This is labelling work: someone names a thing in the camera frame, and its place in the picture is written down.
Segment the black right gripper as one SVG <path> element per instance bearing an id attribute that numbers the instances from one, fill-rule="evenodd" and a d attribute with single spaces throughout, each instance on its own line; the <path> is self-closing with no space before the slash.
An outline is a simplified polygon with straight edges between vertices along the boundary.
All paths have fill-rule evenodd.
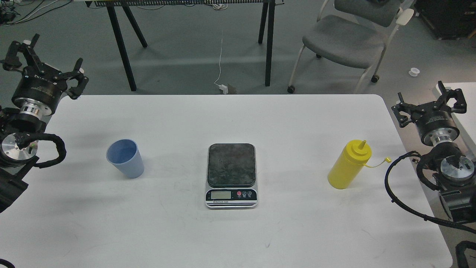
<path id="1" fill-rule="evenodd" d="M 457 139 L 460 131 L 451 114 L 465 114 L 467 111 L 466 100 L 460 88 L 446 89 L 442 81 L 438 81 L 437 88 L 441 95 L 435 102 L 413 105 L 406 103 L 402 93 L 398 93 L 399 101 L 391 108 L 399 127 L 414 123 L 421 142 L 427 146 Z M 452 107 L 448 106 L 451 99 L 455 100 Z"/>

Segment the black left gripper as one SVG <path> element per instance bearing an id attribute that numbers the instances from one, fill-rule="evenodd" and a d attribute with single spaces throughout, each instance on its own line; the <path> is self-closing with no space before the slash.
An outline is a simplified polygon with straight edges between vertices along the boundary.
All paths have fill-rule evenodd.
<path id="1" fill-rule="evenodd" d="M 22 73 L 22 79 L 12 97 L 15 106 L 20 108 L 26 99 L 33 99 L 48 107 L 46 115 L 52 115 L 56 112 L 62 93 L 66 93 L 70 99 L 78 99 L 89 79 L 81 71 L 82 58 L 78 58 L 73 71 L 70 72 L 61 73 L 56 68 L 46 67 L 34 51 L 39 38 L 40 35 L 35 34 L 31 41 L 25 40 L 22 43 L 12 41 L 1 64 L 5 71 Z M 19 60 L 19 53 L 23 54 L 27 63 L 23 70 L 20 70 L 22 63 Z M 69 80 L 76 80 L 77 86 L 68 88 Z"/>

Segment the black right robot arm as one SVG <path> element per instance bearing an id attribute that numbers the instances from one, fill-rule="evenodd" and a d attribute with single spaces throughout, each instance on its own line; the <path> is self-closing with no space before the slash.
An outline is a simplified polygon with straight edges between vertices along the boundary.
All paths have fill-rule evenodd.
<path id="1" fill-rule="evenodd" d="M 452 117 L 453 113 L 466 113 L 466 100 L 460 88 L 448 89 L 442 81 L 438 81 L 437 88 L 440 91 L 437 100 L 421 105 L 405 102 L 402 94 L 398 93 L 399 101 L 391 109 L 399 127 L 415 124 L 422 144 L 432 149 L 424 155 L 409 151 L 393 161 L 386 170 L 385 189 L 391 202 L 424 221 L 474 234 L 475 230 L 467 224 L 474 223 L 476 217 L 475 161 L 463 154 L 456 144 L 460 130 Z M 437 191 L 447 220 L 410 208 L 391 190 L 388 178 L 392 168 L 409 157 L 418 161 L 415 171 L 420 182 Z"/>

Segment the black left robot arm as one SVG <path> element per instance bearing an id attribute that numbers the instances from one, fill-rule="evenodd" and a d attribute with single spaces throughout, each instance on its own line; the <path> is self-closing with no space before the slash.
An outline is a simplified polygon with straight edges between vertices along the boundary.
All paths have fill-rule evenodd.
<path id="1" fill-rule="evenodd" d="M 47 123 L 43 119 L 55 114 L 63 96 L 78 99 L 89 82 L 81 68 L 82 58 L 70 72 L 42 62 L 34 51 L 39 36 L 13 41 L 1 61 L 5 71 L 22 75 L 12 97 L 14 108 L 1 108 L 1 211 L 28 188 L 23 178 L 32 168 L 49 168 L 66 158 L 63 139 L 46 133 Z"/>

